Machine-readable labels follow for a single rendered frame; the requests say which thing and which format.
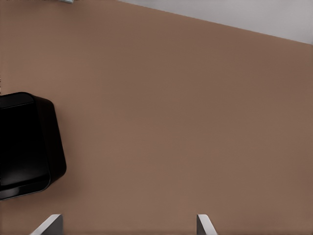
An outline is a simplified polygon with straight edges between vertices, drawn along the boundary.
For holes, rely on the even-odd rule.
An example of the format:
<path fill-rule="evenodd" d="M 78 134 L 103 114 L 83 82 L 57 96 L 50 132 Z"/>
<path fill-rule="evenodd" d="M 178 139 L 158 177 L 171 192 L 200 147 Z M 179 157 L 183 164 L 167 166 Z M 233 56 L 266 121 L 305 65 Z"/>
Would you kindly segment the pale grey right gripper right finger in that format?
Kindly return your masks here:
<path fill-rule="evenodd" d="M 206 214 L 197 215 L 197 235 L 218 235 L 211 220 Z"/>

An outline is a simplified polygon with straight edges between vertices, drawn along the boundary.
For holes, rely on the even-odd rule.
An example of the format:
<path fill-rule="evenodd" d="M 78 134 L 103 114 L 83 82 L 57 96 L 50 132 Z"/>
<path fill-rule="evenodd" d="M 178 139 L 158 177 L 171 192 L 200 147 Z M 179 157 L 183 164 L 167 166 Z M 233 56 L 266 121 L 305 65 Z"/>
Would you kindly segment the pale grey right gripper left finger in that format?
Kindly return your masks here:
<path fill-rule="evenodd" d="M 63 215 L 52 214 L 29 235 L 63 235 Z"/>

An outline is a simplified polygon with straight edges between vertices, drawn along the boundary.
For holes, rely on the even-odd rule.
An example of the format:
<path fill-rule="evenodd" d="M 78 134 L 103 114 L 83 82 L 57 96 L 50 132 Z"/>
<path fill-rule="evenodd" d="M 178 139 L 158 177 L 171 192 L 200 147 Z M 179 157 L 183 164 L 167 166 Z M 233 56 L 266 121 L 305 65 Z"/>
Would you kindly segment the black storage box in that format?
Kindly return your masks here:
<path fill-rule="evenodd" d="M 0 201 L 45 190 L 67 170 L 53 103 L 0 95 Z"/>

